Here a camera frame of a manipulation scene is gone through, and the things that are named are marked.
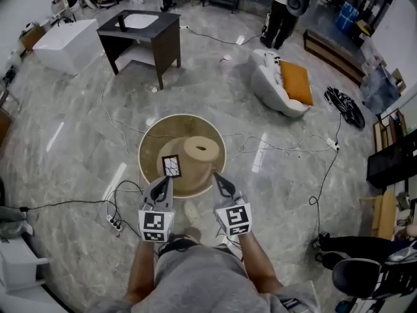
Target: marble floor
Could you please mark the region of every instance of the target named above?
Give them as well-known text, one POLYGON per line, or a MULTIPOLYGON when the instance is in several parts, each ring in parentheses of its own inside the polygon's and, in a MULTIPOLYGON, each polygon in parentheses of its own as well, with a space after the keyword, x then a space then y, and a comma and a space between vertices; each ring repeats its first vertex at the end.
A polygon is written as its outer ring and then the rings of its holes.
MULTIPOLYGON (((122 3, 96 17, 101 24, 124 8, 138 7, 122 3)), ((158 5, 150 2, 140 8, 156 10, 158 5)), ((251 14, 230 14, 210 5, 185 4, 172 11, 181 15, 182 25, 228 41, 239 35, 258 35, 264 22, 251 14)), ((21 108, 8 103, 13 124, 0 161, 7 203, 33 207, 65 200, 101 200, 122 163, 127 166, 121 180, 138 181, 137 148, 142 135, 116 123, 126 135, 126 154, 123 135, 111 126, 101 107, 103 90, 110 115, 139 130, 170 114, 193 113, 209 120, 222 134, 264 136, 269 143, 291 147, 303 135, 334 138, 339 113, 323 98, 326 87, 332 86, 355 99, 367 125, 360 132, 342 121, 341 150, 320 199, 321 229, 334 235, 356 235, 362 214, 358 199, 373 194, 366 183, 367 157, 373 152, 373 116, 361 105, 357 86, 305 52, 302 37, 294 34, 279 53, 307 68, 314 107, 303 117, 291 119, 266 108, 250 91, 246 61, 252 50, 262 48, 257 38, 237 46, 186 29, 180 36, 182 67, 173 65, 164 74, 165 89, 157 93, 151 92, 158 85, 156 74, 139 63, 129 64, 114 76, 104 56, 81 74, 69 76, 43 67, 33 54, 26 57, 10 88, 21 108), (230 60, 222 60, 224 55, 230 55, 230 60)), ((228 154, 236 154, 242 137, 224 138, 228 154)), ((252 140, 246 149, 258 146, 259 141, 252 140)), ((325 146, 319 138, 310 138, 303 145, 305 149, 325 146)), ((322 311, 333 312, 343 296, 332 286, 331 272, 314 262, 309 249, 317 209, 308 199, 319 193, 334 152, 291 152, 287 158, 283 151, 265 151, 260 167, 254 169, 255 154, 233 157, 225 168, 251 202, 253 232, 278 278, 284 284, 314 281, 322 311)), ((136 226, 140 194, 120 192, 117 199, 123 218, 136 226)), ((214 244, 219 226, 212 215, 212 193, 193 202, 202 218, 202 242, 214 244)), ((175 201, 177 231, 187 226, 182 203, 175 201)), ((48 286, 75 311, 83 310, 94 296, 118 297, 126 289, 138 238, 129 228, 117 234, 105 217, 105 205, 79 203, 28 215, 35 229, 33 247, 51 261, 43 270, 48 286)))

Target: wall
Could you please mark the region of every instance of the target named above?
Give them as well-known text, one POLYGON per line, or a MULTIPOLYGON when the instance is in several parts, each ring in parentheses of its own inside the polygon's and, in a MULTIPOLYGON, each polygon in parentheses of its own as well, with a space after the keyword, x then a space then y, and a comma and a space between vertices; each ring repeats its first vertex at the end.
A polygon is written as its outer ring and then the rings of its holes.
POLYGON ((409 0, 393 0, 372 35, 388 72, 399 69, 409 90, 417 83, 417 10, 409 0))
POLYGON ((52 0, 0 1, 0 72, 16 47, 20 32, 29 22, 41 22, 51 14, 52 0))

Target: white sink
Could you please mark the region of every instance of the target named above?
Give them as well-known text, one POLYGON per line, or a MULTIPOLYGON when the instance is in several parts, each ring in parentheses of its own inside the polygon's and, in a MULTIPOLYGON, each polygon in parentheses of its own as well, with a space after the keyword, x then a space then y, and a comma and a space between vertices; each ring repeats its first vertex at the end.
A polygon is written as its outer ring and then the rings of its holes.
POLYGON ((157 15, 131 14, 125 17, 124 25, 126 26, 126 28, 143 29, 150 26, 157 19, 157 15))

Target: white armchair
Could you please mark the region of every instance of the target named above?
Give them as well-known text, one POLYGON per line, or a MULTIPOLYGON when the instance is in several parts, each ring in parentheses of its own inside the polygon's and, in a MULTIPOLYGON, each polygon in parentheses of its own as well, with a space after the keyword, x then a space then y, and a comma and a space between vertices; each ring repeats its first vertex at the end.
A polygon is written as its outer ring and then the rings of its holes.
POLYGON ((309 110, 310 106, 297 100, 291 100, 285 89, 278 84, 277 71, 266 66, 264 50, 254 50, 250 57, 250 65, 254 70, 251 89, 269 108, 281 112, 288 117, 299 117, 309 110))

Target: white power strip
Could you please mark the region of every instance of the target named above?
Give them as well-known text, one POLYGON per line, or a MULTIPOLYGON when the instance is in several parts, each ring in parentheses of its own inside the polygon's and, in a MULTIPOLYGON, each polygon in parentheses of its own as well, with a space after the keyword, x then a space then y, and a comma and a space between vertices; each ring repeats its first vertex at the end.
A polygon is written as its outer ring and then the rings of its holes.
POLYGON ((110 223, 110 225, 112 225, 114 227, 114 229, 116 231, 119 231, 119 232, 122 232, 123 231, 123 226, 121 226, 120 224, 116 226, 115 225, 115 220, 114 220, 114 218, 111 215, 108 215, 106 219, 110 223))
POLYGON ((330 138, 326 139, 326 144, 330 146, 331 149, 333 149, 335 152, 340 150, 339 144, 336 145, 336 142, 331 140, 330 138))

